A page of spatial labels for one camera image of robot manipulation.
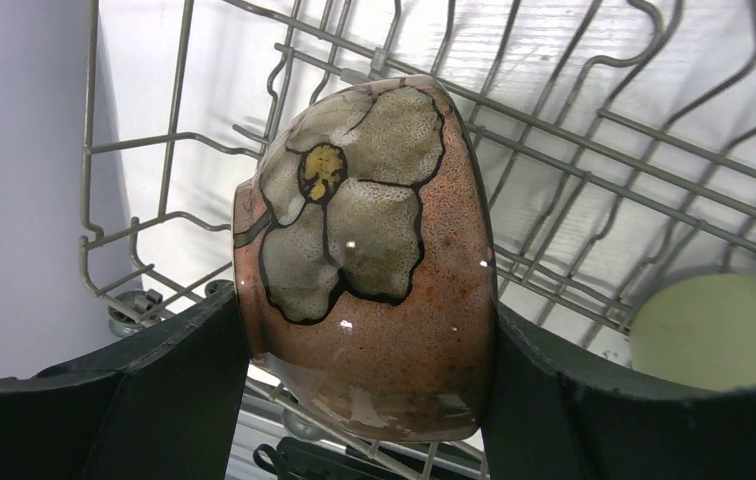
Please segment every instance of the ceramic bowl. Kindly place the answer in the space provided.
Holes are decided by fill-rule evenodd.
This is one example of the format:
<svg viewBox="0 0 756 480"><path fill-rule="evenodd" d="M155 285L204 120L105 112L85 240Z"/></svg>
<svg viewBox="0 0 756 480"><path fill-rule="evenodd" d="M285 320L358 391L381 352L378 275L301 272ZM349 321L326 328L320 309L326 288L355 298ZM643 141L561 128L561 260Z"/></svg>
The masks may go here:
<svg viewBox="0 0 756 480"><path fill-rule="evenodd" d="M378 440L460 440L493 370L493 234L475 151L428 76L313 104L236 189L234 269L255 365Z"/></svg>

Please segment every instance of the wire rack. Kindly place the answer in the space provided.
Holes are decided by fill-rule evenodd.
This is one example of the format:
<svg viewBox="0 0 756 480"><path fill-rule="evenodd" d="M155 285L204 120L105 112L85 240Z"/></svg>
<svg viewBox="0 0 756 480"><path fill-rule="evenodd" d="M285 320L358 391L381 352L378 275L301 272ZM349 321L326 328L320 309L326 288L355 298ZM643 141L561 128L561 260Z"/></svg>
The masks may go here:
<svg viewBox="0 0 756 480"><path fill-rule="evenodd" d="M500 24L501 35L495 51L480 54L486 57L479 59L487 64L486 75L475 86L452 74L457 64L451 60L453 46L460 30L470 28L464 2L440 3L442 12L432 12L433 21L439 17L441 25L430 57L414 58L399 46L402 32L417 27L407 23L401 0L387 3L391 15L383 42L365 42L348 31L352 11L361 6L352 0L321 2L319 18L306 18L302 0L295 0L289 11L243 0L220 1L241 15L286 27L280 42L258 46L274 49L280 61L268 76L270 108L261 128L233 125L232 133L247 146L228 146L178 129L194 0L183 2L166 130L93 144L99 1L91 0L81 189L81 221L88 235L80 240L80 268L86 286L109 306L111 326L125 328L123 335L173 315L171 308L179 300L198 302L204 291L230 288L223 280L231 276L230 262L181 283L144 262L137 239L178 219L200 232L229 230L227 223L209 223L169 208L175 145L197 142L224 155L260 159L286 120L287 109L297 112L307 106L292 105L288 94L291 84L301 81L293 73L296 67L321 73L310 104L331 91L334 82L400 74L437 77L464 112L478 150L496 229L503 303L612 361L628 364L627 355L618 355L611 342L627 349L640 302L676 275L690 267L756 272L756 0L725 2L722 15L707 6L719 2L571 0L552 7L506 1L498 18L490 20ZM560 9L558 15L569 8L574 19L557 30L562 37L557 46L548 40L551 29L535 23L551 17L553 8ZM724 31L733 38L720 35L713 44L694 44L693 39L704 37L694 32L711 28L718 15L726 15ZM614 18L620 23L613 23ZM640 39L638 45L617 37L626 31L630 39ZM313 43L305 46L300 40ZM620 55L600 47L618 43L628 44L615 51ZM681 60L682 52L697 47L703 56ZM701 70L694 67L699 62L705 63ZM537 87L523 87L516 75L510 77L513 83L506 82L523 65L539 67L529 74ZM679 80L679 86L671 79ZM747 86L750 93L745 94ZM675 89L674 97L646 100ZM91 181L93 162L100 154L152 145L163 145L165 152L156 214L132 217L126 228L105 231L91 218L90 199L98 188ZM88 273L90 254L118 241L128 242L134 270L96 285ZM128 290L138 278L152 279L170 293ZM424 471L413 471L382 454L379 442L312 419L286 396L282 385L249 379L248 387L404 478L429 478L437 444L428 447ZM482 452L462 442L456 446L481 461L480 477L486 478Z"/></svg>

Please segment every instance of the flower center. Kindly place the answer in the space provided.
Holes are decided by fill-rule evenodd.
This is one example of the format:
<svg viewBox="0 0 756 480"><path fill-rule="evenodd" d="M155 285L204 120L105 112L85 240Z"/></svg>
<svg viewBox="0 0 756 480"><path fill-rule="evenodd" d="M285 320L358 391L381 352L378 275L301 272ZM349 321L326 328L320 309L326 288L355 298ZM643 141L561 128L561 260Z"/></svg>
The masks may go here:
<svg viewBox="0 0 756 480"><path fill-rule="evenodd" d="M346 158L339 147L322 144L302 157L299 187L302 195L319 202L330 199L346 176Z"/></svg>

